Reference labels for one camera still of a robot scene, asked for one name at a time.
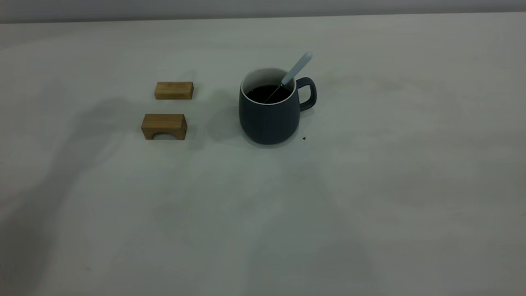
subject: dark liquid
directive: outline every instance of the dark liquid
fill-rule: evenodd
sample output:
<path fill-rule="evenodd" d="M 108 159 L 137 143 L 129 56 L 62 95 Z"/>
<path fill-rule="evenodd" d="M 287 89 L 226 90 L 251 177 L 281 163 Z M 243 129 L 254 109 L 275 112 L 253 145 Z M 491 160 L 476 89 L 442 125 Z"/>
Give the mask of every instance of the dark liquid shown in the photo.
<path fill-rule="evenodd" d="M 254 102 L 273 104 L 281 102 L 290 96 L 291 92 L 288 89 L 280 87 L 278 91 L 276 91 L 270 98 L 268 98 L 276 90 L 277 87 L 277 85 L 264 85 L 256 87 L 255 89 L 248 92 L 247 97 Z"/>

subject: mug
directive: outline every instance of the mug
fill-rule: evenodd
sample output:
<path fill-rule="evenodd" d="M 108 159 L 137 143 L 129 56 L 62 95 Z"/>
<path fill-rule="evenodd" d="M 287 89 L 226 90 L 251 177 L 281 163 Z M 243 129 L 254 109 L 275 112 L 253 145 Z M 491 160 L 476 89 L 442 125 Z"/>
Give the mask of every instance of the mug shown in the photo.
<path fill-rule="evenodd" d="M 241 81 L 239 90 L 239 121 L 241 127 L 254 142 L 277 144 L 288 139 L 299 124 L 299 113 L 316 103 L 316 86 L 312 79 L 292 79 L 285 87 L 291 94 L 288 98 L 273 104 L 255 102 L 247 97 L 251 90 L 264 85 L 280 85 L 287 71 L 278 68 L 260 68 L 248 73 Z M 310 87 L 310 98 L 299 102 L 298 89 Z"/>

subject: table surface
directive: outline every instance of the table surface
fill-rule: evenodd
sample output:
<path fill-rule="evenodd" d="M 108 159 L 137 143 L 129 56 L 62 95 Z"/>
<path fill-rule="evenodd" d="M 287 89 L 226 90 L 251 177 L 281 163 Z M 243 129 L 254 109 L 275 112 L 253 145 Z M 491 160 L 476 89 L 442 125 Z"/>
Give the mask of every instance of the table surface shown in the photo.
<path fill-rule="evenodd" d="M 526 13 L 0 25 L 0 294 L 524 295 L 524 32 Z M 251 142 L 242 77 L 305 51 L 316 106 Z M 186 140 L 146 141 L 145 113 L 184 113 Z"/>

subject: white spoon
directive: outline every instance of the white spoon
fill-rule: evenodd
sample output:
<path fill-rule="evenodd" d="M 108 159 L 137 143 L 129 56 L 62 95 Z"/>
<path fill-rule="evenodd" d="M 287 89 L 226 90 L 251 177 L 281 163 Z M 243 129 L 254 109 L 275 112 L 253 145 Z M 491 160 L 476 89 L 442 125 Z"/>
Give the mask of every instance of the white spoon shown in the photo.
<path fill-rule="evenodd" d="M 281 80 L 281 84 L 278 86 L 278 88 L 273 92 L 271 93 L 268 98 L 263 102 L 263 103 L 266 103 L 268 101 L 268 99 L 270 99 L 270 97 L 276 93 L 276 91 L 278 91 L 278 89 L 284 85 L 287 85 L 287 83 L 289 83 L 293 78 L 294 76 L 298 75 L 298 73 L 301 71 L 301 69 L 303 69 L 303 67 L 305 67 L 305 65 L 307 65 L 307 63 L 312 59 L 312 53 L 306 53 L 304 54 L 300 59 L 299 61 L 296 63 L 296 65 L 294 65 L 294 67 L 292 67 L 292 69 L 290 69 L 289 73 L 287 73 L 285 75 L 285 77 L 283 77 L 283 79 Z"/>

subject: rectangular wooden block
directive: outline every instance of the rectangular wooden block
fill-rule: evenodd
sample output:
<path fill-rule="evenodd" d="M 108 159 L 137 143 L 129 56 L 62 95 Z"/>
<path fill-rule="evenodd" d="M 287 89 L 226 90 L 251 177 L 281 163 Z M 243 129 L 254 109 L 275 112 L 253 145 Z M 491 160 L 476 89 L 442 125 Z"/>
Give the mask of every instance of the rectangular wooden block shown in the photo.
<path fill-rule="evenodd" d="M 158 100 L 191 100 L 193 82 L 157 82 L 155 98 Z"/>
<path fill-rule="evenodd" d="M 184 114 L 146 114 L 141 129 L 147 140 L 153 140 L 155 134 L 172 134 L 184 140 L 187 125 Z"/>

